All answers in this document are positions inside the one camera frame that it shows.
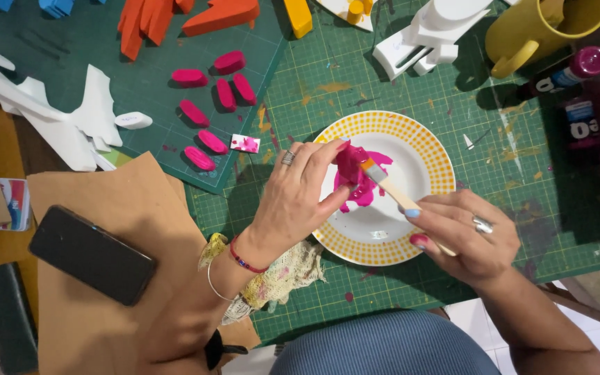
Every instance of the smartphone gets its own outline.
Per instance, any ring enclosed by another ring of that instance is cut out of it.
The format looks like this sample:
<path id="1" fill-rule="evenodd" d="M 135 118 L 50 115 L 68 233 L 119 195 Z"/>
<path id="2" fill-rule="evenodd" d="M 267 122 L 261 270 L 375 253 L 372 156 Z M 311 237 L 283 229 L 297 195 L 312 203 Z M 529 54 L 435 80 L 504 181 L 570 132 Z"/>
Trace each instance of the smartphone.
<path id="1" fill-rule="evenodd" d="M 156 261 L 62 206 L 52 206 L 29 251 L 124 306 L 140 299 Z"/>

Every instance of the red beaded bracelet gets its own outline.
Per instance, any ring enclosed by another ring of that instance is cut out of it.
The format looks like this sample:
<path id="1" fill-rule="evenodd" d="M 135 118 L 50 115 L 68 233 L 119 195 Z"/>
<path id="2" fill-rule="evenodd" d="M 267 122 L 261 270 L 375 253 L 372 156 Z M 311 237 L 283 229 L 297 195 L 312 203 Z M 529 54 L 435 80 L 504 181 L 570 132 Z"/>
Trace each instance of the red beaded bracelet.
<path id="1" fill-rule="evenodd" d="M 236 253 L 235 253 L 235 246 L 234 246 L 234 245 L 235 245 L 235 240 L 237 240 L 237 238 L 238 238 L 239 236 L 240 236 L 240 235 L 236 235 L 236 236 L 233 238 L 233 241 L 231 241 L 231 255 L 233 256 L 233 258 L 235 258 L 235 260 L 237 261 L 237 263 L 238 263 L 240 266 L 242 266 L 242 267 L 244 267 L 244 268 L 248 269 L 249 271 L 252 271 L 252 272 L 254 272 L 254 273 L 256 273 L 256 274 L 262 274 L 263 272 L 267 271 L 267 269 L 268 269 L 269 267 L 266 267 L 266 268 L 263 268 L 263 269 L 254 268 L 254 267 L 250 266 L 250 265 L 249 265 L 249 263 L 247 263 L 247 262 L 245 262 L 244 260 L 242 260 L 242 259 L 241 259 L 241 258 L 240 258 L 240 257 L 239 257 L 239 256 L 238 256 Z"/>

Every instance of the mug handle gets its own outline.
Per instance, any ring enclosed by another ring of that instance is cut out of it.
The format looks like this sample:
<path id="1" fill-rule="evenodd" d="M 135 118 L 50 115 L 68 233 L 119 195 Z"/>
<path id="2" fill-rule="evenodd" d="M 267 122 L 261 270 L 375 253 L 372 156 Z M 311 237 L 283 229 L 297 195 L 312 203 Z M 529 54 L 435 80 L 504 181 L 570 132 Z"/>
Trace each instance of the mug handle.
<path id="1" fill-rule="evenodd" d="M 539 42 L 528 40 L 511 59 L 506 59 L 506 57 L 502 56 L 495 64 L 495 67 L 492 68 L 492 76 L 501 79 L 511 75 L 529 60 L 538 47 Z"/>

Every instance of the silver ring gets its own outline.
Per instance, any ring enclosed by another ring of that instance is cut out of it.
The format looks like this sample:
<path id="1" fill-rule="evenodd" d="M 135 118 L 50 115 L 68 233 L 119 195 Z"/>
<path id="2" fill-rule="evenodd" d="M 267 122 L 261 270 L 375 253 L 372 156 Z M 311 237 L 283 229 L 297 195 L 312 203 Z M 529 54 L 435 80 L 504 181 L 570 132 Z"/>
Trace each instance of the silver ring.
<path id="1" fill-rule="evenodd" d="M 293 163 L 293 159 L 295 159 L 295 154 L 292 151 L 286 151 L 284 157 L 281 158 L 281 163 L 290 166 Z"/>
<path id="2" fill-rule="evenodd" d="M 476 223 L 476 232 L 492 234 L 493 229 L 491 222 L 488 222 L 486 219 L 483 219 L 482 217 L 476 215 L 474 215 L 471 220 L 473 220 L 473 222 Z"/>

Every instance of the paintbrush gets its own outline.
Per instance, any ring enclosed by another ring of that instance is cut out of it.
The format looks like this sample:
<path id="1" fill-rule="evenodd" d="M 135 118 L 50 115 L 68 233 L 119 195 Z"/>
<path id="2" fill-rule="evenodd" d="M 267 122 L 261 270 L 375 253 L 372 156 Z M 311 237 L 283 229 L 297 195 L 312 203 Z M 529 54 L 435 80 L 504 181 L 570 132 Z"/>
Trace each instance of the paintbrush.
<path id="1" fill-rule="evenodd" d="M 416 202 L 407 197 L 400 189 L 393 184 L 381 167 L 372 160 L 363 148 L 356 148 L 353 153 L 355 158 L 358 158 L 362 172 L 366 174 L 372 181 L 379 185 L 379 188 L 388 193 L 404 210 L 418 209 L 422 210 Z M 437 246 L 448 256 L 456 256 L 457 254 L 444 245 L 436 242 Z"/>

